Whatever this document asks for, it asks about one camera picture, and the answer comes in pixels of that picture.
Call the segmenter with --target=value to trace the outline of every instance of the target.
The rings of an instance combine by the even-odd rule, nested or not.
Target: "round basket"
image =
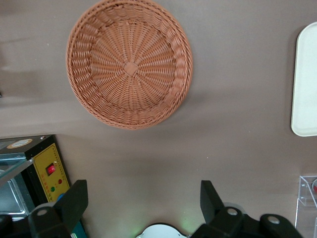
[[[80,103],[104,123],[146,128],[184,100],[192,53],[175,18],[150,0],[105,0],[72,29],[66,66]]]

